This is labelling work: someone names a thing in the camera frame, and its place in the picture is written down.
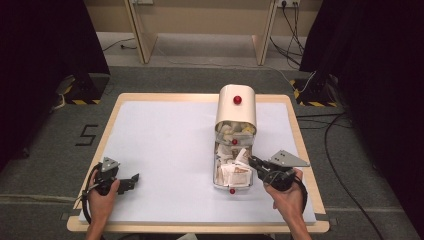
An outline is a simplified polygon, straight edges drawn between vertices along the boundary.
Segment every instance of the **human hand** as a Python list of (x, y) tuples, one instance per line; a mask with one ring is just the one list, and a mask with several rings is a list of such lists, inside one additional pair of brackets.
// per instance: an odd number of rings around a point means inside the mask
[[(302, 180), (303, 172), (294, 168), (296, 177)], [(273, 208), (278, 209), (292, 232), (294, 239), (311, 239), (303, 220), (303, 195), (297, 183), (280, 192), (271, 185), (264, 185), (266, 192), (274, 199)]]
[[(302, 179), (303, 172), (294, 168), (296, 177)], [(303, 212), (303, 196), (298, 184), (293, 183), (286, 191), (278, 191), (271, 185), (265, 185), (266, 192), (274, 199), (273, 208), (278, 209), (285, 221), (290, 220), (294, 216), (302, 215)]]
[[(94, 185), (94, 178), (97, 174), (97, 169), (94, 170), (90, 179), (89, 186)], [(88, 202), (90, 206), (91, 224), (87, 231), (86, 239), (100, 239), (106, 222), (112, 214), (115, 197), (119, 188), (120, 181), (116, 179), (106, 196), (100, 195), (95, 189), (88, 193)]]

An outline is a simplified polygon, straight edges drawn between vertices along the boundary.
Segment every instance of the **hazard tape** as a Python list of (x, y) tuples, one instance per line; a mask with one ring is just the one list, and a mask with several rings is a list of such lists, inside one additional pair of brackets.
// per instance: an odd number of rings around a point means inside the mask
[(294, 98), (296, 99), (297, 104), (302, 106), (313, 106), (313, 107), (337, 107), (337, 104), (331, 100), (331, 96), (328, 96), (329, 99), (319, 100), (311, 99), (310, 94), (308, 92), (299, 92), (296, 88), (296, 80), (291, 80), (290, 84), (294, 89)]
[(94, 96), (93, 94), (90, 95), (90, 93), (82, 94), (82, 92), (80, 92), (79, 94), (78, 93), (76, 94), (75, 92), (78, 92), (79, 89), (77, 87), (74, 88), (74, 82), (75, 82), (75, 80), (70, 83), (70, 85), (66, 88), (66, 90), (63, 94), (64, 97), (65, 97), (65, 102), (67, 104), (88, 105), (88, 104), (99, 104), (100, 103), (100, 99), (98, 99), (98, 98), (100, 98), (101, 96)]

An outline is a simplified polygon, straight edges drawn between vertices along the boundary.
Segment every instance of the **small object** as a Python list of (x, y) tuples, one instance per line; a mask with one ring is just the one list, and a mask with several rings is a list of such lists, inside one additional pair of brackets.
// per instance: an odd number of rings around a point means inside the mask
[(257, 170), (259, 179), (278, 191), (286, 191), (291, 187), (296, 176), (293, 167), (310, 166), (308, 162), (284, 150), (278, 151), (269, 161), (252, 156), (249, 158), (249, 165)]
[[(100, 195), (106, 196), (109, 193), (110, 186), (117, 179), (116, 174), (118, 173), (119, 162), (105, 157), (103, 163), (99, 163), (100, 171), (97, 172), (94, 178), (94, 188), (99, 192)], [(121, 179), (119, 184), (118, 194), (124, 194), (128, 190), (133, 190), (135, 183), (138, 182), (139, 174), (134, 175), (131, 179)]]
[(240, 96), (235, 96), (234, 99), (233, 99), (234, 103), (237, 104), (237, 105), (239, 105), (241, 103), (241, 100), (242, 99), (241, 99)]

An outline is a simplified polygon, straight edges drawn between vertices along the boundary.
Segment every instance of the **wooden table edge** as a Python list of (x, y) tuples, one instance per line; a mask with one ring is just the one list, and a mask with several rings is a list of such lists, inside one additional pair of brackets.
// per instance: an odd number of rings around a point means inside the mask
[[(194, 101), (194, 102), (217, 102), (219, 94), (207, 93), (122, 93), (118, 96), (115, 106), (112, 110), (103, 136), (100, 140), (93, 161), (89, 169), (92, 169), (98, 162), (101, 161), (101, 156), (106, 146), (109, 134), (112, 130), (115, 119), (118, 115), (119, 109), (124, 102), (127, 101)], [(274, 94), (256, 94), (256, 102), (276, 102), (285, 103), (288, 110), (289, 121), (292, 127), (293, 137), (295, 140), (296, 148), (299, 157), (307, 162), (309, 157), (303, 142), (302, 134), (296, 120), (293, 105), (287, 95), (274, 95)], [(315, 180), (315, 176), (311, 168), (303, 168), (305, 182), (308, 186), (309, 195), (312, 199), (312, 207), (315, 214), (325, 215), (324, 205), (322, 203), (321, 195)], [(88, 179), (89, 172), (84, 179), (84, 184), (81, 191), (85, 187), (85, 182)], [(74, 205), (74, 209), (82, 209), (81, 202)], [(79, 221), (78, 216), (71, 216), (68, 219), (67, 228), (69, 231), (84, 232), (87, 230), (88, 225)], [(312, 225), (307, 226), (310, 233), (324, 233), (330, 228), (328, 221), (318, 221)], [(151, 224), (114, 224), (108, 225), (105, 228), (108, 232), (170, 232), (170, 233), (284, 233), (290, 232), (287, 225), (271, 226), (271, 225), (245, 225), (245, 226), (227, 226), (227, 225), (187, 225), (187, 224), (173, 224), (173, 225), (151, 225)]]

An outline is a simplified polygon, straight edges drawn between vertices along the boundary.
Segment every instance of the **black curtain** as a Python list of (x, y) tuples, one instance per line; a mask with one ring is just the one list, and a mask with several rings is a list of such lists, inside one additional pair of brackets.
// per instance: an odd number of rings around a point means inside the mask
[(109, 74), (82, 0), (2, 1), (0, 169), (41, 126), (69, 75)]
[[(337, 24), (347, 6), (323, 1), (301, 70), (319, 71), (330, 57), (324, 70), (338, 77), (365, 147), (424, 238), (424, 1), (367, 1), (357, 5), (360, 17), (351, 19), (356, 24), (344, 28)], [(338, 30), (349, 38), (337, 41)]]

